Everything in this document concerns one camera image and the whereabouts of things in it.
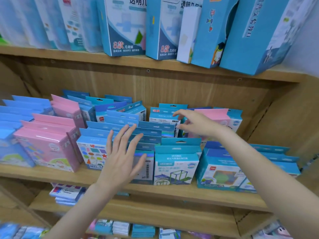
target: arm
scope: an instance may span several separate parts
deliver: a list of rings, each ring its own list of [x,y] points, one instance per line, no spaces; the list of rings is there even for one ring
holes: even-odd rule
[[[126,151],[128,139],[136,125],[123,127],[114,139],[107,138],[107,160],[97,182],[91,185],[78,203],[50,230],[45,239],[79,239],[110,199],[129,183],[143,167],[146,154],[133,166],[133,156],[143,134],[136,135]]]
[[[179,129],[216,138],[236,161],[271,211],[295,239],[319,235],[319,197],[257,152],[231,129],[206,116],[179,110],[173,116],[188,118]]]

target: hand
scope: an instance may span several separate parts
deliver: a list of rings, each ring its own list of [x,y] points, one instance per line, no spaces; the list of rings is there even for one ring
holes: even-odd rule
[[[135,128],[136,124],[130,128],[128,125],[124,126],[115,137],[113,147],[113,130],[111,130],[107,137],[107,159],[96,182],[98,187],[106,193],[109,193],[109,190],[114,194],[119,191],[137,175],[145,163],[146,154],[143,154],[135,167],[132,168],[136,145],[142,138],[143,133],[133,138],[126,151],[128,140]]]
[[[215,137],[219,130],[224,129],[224,126],[214,122],[199,112],[180,109],[173,114],[174,117],[177,115],[179,115],[178,120],[181,120],[184,117],[187,118],[184,124],[177,125],[178,129],[184,130],[186,132],[193,132],[202,136]]]

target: right hand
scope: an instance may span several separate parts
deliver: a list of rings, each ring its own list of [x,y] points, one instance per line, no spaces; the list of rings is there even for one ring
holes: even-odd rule
[[[205,115],[192,110],[180,109],[174,112],[173,116],[178,116],[178,120],[187,118],[184,124],[177,125],[178,129],[186,132],[193,132],[202,136],[216,136],[218,131],[223,129],[224,126],[214,122]]]

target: pink package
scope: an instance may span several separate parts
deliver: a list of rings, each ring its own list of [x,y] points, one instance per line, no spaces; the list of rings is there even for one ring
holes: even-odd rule
[[[81,134],[80,130],[75,126],[73,119],[65,117],[54,117],[42,114],[32,114],[32,116],[34,117],[34,120],[32,122],[64,128],[66,134],[69,136],[69,139],[78,158],[78,161],[80,163],[83,162],[82,154],[77,145],[77,140]]]
[[[230,122],[230,117],[227,115],[228,109],[195,109],[196,112],[202,113],[203,115],[207,116],[209,119],[227,126]],[[201,146],[205,146],[206,142],[209,140],[212,140],[208,136],[199,136],[197,134],[194,134],[190,132],[188,134],[189,138],[201,138]]]
[[[79,104],[63,97],[52,96],[51,105],[58,117],[72,118],[77,128],[86,128]]]
[[[14,136],[36,164],[69,172],[78,170],[80,163],[64,128],[21,122],[23,127]]]

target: lower shelf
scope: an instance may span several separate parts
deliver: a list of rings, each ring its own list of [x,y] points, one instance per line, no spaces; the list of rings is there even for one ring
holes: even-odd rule
[[[30,208],[49,212],[67,212],[70,207],[55,203],[49,189],[42,190]],[[225,237],[239,237],[230,207],[183,202],[139,195],[116,196],[98,215],[100,219],[196,231]]]
[[[9,209],[0,207],[0,221],[14,222],[24,226],[46,227],[30,213],[18,208]]]

